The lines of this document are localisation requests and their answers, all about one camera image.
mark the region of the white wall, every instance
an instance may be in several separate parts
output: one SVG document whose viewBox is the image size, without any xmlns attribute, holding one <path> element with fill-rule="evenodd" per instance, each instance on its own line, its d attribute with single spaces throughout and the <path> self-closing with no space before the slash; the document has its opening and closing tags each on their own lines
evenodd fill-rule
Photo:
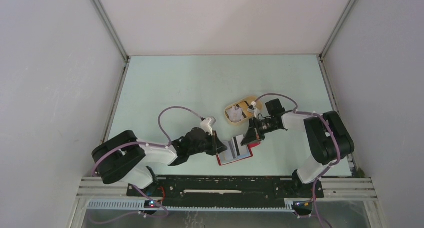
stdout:
<svg viewBox="0 0 424 228">
<path fill-rule="evenodd" d="M 318 54 L 348 0 L 101 0 L 136 55 Z"/>
<path fill-rule="evenodd" d="M 0 0 L 0 21 L 0 227 L 65 227 L 123 61 L 90 0 Z"/>
<path fill-rule="evenodd" d="M 424 0 L 359 0 L 325 58 L 390 227 L 424 212 Z"/>
</svg>

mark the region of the black mounting plate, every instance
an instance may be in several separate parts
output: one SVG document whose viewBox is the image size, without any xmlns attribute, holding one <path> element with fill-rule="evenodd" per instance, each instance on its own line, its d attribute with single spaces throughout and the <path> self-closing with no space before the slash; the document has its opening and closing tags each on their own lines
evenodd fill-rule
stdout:
<svg viewBox="0 0 424 228">
<path fill-rule="evenodd" d="M 163 205 L 196 208 L 284 208 L 285 198 L 310 199 L 312 191 L 303 196 L 293 193 L 289 176 L 185 176 L 159 175 L 159 186 L 165 190 Z M 187 192 L 209 190 L 215 192 Z M 323 198 L 321 182 L 315 188 L 317 198 Z M 141 197 L 135 189 L 127 189 L 128 197 Z M 162 197 L 158 189 L 152 197 Z"/>
</svg>

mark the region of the white plastic part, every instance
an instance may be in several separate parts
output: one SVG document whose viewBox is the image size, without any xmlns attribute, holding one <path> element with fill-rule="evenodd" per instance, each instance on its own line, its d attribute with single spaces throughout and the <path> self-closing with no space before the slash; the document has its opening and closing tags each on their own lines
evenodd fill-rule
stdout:
<svg viewBox="0 0 424 228">
<path fill-rule="evenodd" d="M 293 112 L 285 113 L 282 115 L 282 125 L 287 130 L 295 130 L 300 132 L 306 132 L 304 119 L 311 117 L 305 114 L 295 114 Z"/>
<path fill-rule="evenodd" d="M 250 106 L 247 108 L 247 111 L 250 113 L 255 113 L 256 111 L 256 102 L 252 101 L 252 103 L 250 103 L 251 106 L 253 106 L 253 109 L 250 108 Z"/>
<path fill-rule="evenodd" d="M 217 122 L 217 120 L 214 117 L 207 117 L 200 123 L 200 128 L 204 130 L 204 132 L 209 133 L 212 135 L 213 129 L 212 126 Z"/>
<path fill-rule="evenodd" d="M 306 160 L 305 164 L 297 170 L 297 175 L 303 184 L 313 182 L 326 168 L 327 165 L 318 163 L 312 155 Z"/>
<path fill-rule="evenodd" d="M 255 118 L 258 118 L 258 115 L 259 115 L 259 110 L 258 110 L 258 108 L 254 108 L 254 117 Z"/>
<path fill-rule="evenodd" d="M 140 162 L 120 181 L 132 184 L 140 189 L 144 189 L 153 183 L 153 176 L 150 173 L 150 170 L 147 169 L 146 164 Z"/>
<path fill-rule="evenodd" d="M 144 150 L 145 157 L 140 161 L 140 164 L 144 163 L 161 163 L 164 165 L 169 165 L 177 159 L 177 151 L 171 145 L 168 148 L 157 147 L 154 144 L 150 144 L 149 146 L 140 145 L 140 147 Z"/>
</svg>

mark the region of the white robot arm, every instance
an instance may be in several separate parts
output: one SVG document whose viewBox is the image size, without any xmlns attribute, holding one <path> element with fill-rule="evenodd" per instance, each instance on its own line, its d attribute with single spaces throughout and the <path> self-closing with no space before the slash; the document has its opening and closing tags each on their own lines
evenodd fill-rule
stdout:
<svg viewBox="0 0 424 228">
<path fill-rule="evenodd" d="M 93 169 L 100 174 L 104 184 L 123 181 L 153 191 L 157 179 L 148 164 L 177 166 L 195 154 L 215 156 L 227 150 L 212 129 L 215 122 L 215 118 L 207 117 L 200 123 L 201 128 L 193 128 L 170 144 L 139 140 L 133 131 L 126 130 L 93 150 L 92 157 L 96 162 Z"/>
<path fill-rule="evenodd" d="M 322 114 L 322 120 L 312 113 L 286 111 L 279 99 L 271 100 L 265 105 L 269 116 L 258 119 L 255 115 L 251 118 L 249 129 L 241 144 L 260 142 L 265 139 L 266 133 L 276 130 L 295 130 L 306 133 L 312 155 L 292 175 L 292 180 L 297 181 L 299 186 L 312 183 L 331 163 L 337 160 L 337 149 L 328 128 L 335 137 L 341 159 L 354 152 L 355 145 L 337 112 L 330 111 Z M 249 110 L 257 110 L 254 106 L 255 103 Z"/>
</svg>

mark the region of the light green table surface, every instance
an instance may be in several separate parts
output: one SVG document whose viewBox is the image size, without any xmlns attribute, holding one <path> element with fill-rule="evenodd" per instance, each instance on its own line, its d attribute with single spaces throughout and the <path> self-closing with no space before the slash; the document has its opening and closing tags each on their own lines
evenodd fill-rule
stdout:
<svg viewBox="0 0 424 228">
<path fill-rule="evenodd" d="M 298 102 L 300 111 L 332 110 L 314 55 L 133 56 L 128 69 L 110 138 L 133 130 L 139 139 L 167 143 L 158 126 L 158 115 L 167 107 L 184 106 L 201 116 L 214 116 L 218 137 L 229 140 L 245 134 L 248 122 L 230 125 L 224 117 L 225 107 L 264 93 L 290 96 Z M 261 101 L 265 106 L 273 99 L 267 96 Z M 293 108 L 290 101 L 280 100 L 287 110 Z M 172 109 L 162 116 L 162 126 L 175 140 L 199 127 L 200 119 L 188 111 Z M 291 176 L 311 155 L 306 134 L 290 130 L 266 134 L 252 152 L 252 158 L 224 166 L 218 165 L 215 156 L 203 153 L 179 166 L 149 166 L 156 175 Z M 351 176 L 346 159 L 327 175 Z"/>
</svg>

